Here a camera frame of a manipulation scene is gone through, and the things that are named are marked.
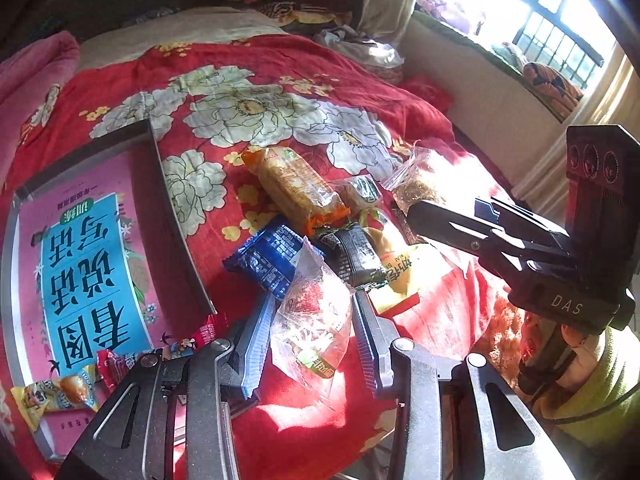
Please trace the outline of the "right hand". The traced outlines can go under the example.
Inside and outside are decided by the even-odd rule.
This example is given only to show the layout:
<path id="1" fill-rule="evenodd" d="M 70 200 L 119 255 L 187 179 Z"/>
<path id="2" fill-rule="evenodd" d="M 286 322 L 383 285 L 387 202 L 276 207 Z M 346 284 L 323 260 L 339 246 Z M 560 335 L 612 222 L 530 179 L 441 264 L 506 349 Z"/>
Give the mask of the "right hand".
<path id="1" fill-rule="evenodd" d="M 571 393 L 585 385 L 604 351 L 604 335 L 585 335 L 573 327 L 526 312 L 521 328 L 518 386 L 536 396 L 557 385 Z"/>

